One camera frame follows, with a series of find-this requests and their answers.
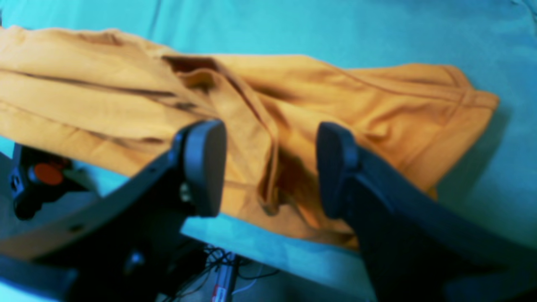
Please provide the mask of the right gripper black right finger side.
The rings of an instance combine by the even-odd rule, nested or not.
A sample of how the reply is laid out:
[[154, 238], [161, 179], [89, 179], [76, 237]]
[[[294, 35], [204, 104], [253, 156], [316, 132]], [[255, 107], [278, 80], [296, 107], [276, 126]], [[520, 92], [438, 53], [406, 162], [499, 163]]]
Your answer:
[[316, 137], [326, 216], [357, 235], [380, 302], [535, 302], [536, 250], [438, 205], [333, 122]]

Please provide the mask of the right gripper black left finger side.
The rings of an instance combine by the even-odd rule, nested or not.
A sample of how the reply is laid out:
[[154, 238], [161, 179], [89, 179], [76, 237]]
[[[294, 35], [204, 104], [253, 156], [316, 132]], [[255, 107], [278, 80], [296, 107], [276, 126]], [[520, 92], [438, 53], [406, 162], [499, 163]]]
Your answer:
[[153, 302], [178, 258], [200, 247], [180, 235], [190, 216], [220, 212], [227, 132], [220, 120], [190, 124], [168, 151], [105, 198], [71, 192], [16, 217], [1, 155], [1, 300]]

